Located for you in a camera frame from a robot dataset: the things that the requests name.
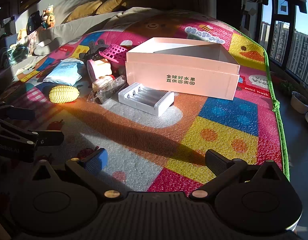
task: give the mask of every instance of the floor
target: floor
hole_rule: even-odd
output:
[[[303,203],[303,214],[297,225],[297,234],[308,240],[308,123],[296,112],[290,100],[275,91],[280,101],[281,118],[289,156],[290,182]]]

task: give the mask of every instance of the pink cardboard box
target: pink cardboard box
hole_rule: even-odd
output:
[[[152,38],[126,54],[131,85],[233,100],[240,65],[217,43]]]

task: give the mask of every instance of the ribbed black surface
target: ribbed black surface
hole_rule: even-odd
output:
[[[15,239],[44,239],[19,235]],[[206,203],[193,202],[184,193],[129,193],[120,202],[107,203],[94,221],[74,233],[46,239],[154,240],[154,239],[299,239],[294,233],[255,237],[235,232],[222,224]]]

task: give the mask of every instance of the play mat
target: play mat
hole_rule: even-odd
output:
[[[115,97],[101,106],[87,102],[91,84],[82,68],[83,78],[75,84],[79,98],[66,104],[49,101],[48,92],[55,84],[42,80],[61,59],[78,58],[91,42],[101,40],[128,48],[152,37],[222,44],[241,65],[234,100],[175,93],[174,105],[161,117],[123,105]],[[99,178],[121,191],[189,194],[214,177],[205,166],[207,149],[249,164],[272,159],[289,177],[279,103],[266,52],[227,24],[202,14],[172,10],[87,34],[58,48],[17,78],[0,100],[34,109],[36,118],[12,123],[32,130],[62,130],[65,140],[61,146],[39,148],[34,163],[1,159],[0,210],[6,214],[10,198],[39,159],[61,164],[73,157],[84,158],[98,147],[109,155]]]

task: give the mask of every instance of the sky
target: sky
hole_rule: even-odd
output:
[[[279,9],[281,5],[286,5],[287,2],[284,3],[284,0],[279,0]],[[301,33],[308,34],[308,0],[306,2],[306,7],[307,7],[307,14],[301,13],[299,11],[299,7],[296,6],[296,24],[295,24],[295,29]],[[264,5],[263,9],[263,22],[271,23],[271,18],[272,18],[272,0],[268,1],[268,5]]]

